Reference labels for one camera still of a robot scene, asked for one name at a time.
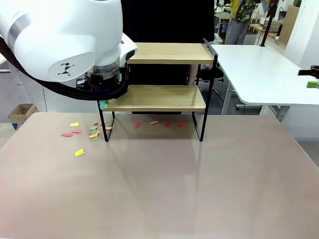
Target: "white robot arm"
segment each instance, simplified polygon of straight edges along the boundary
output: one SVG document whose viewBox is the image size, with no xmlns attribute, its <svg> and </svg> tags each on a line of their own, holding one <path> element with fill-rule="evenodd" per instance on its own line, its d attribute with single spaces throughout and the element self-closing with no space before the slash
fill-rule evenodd
<svg viewBox="0 0 319 239">
<path fill-rule="evenodd" d="M 123 34 L 120 0 L 0 0 L 0 34 L 34 78 L 117 75 L 137 46 Z"/>
</svg>

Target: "white pillar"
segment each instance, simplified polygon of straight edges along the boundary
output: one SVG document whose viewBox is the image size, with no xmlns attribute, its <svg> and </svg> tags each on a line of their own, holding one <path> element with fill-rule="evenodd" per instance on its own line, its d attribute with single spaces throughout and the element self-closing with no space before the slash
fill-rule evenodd
<svg viewBox="0 0 319 239">
<path fill-rule="evenodd" d="M 318 0 L 302 1 L 285 51 L 285 56 L 302 69 L 319 65 L 318 2 Z M 288 127 L 297 141 L 319 141 L 318 122 L 319 107 L 291 107 L 283 124 Z"/>
</svg>

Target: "green object on gripper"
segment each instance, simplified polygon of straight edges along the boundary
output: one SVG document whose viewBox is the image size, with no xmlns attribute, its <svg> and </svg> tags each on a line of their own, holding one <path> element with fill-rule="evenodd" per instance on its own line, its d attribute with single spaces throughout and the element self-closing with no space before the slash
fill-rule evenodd
<svg viewBox="0 0 319 239">
<path fill-rule="evenodd" d="M 319 81 L 308 81 L 307 88 L 317 88 Z"/>
</svg>

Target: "black curtain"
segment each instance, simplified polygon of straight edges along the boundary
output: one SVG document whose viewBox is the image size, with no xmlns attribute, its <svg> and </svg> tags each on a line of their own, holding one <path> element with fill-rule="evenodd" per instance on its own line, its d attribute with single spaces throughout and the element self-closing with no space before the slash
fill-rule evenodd
<svg viewBox="0 0 319 239">
<path fill-rule="evenodd" d="M 134 42 L 214 40 L 214 0 L 121 0 L 124 33 Z M 132 84 L 186 85 L 188 66 L 132 65 Z"/>
</svg>

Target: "logo on robot arm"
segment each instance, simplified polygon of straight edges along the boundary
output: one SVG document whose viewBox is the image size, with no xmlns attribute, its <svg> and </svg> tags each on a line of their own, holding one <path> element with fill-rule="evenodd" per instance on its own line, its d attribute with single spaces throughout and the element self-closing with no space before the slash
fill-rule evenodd
<svg viewBox="0 0 319 239">
<path fill-rule="evenodd" d="M 64 67 L 64 71 L 62 73 L 58 73 L 58 76 L 59 75 L 65 75 L 65 74 L 68 74 L 68 76 L 71 76 L 70 73 L 67 70 L 72 68 L 75 65 L 71 65 L 70 63 L 67 62 L 67 63 L 63 63 L 61 66 L 65 66 Z"/>
</svg>

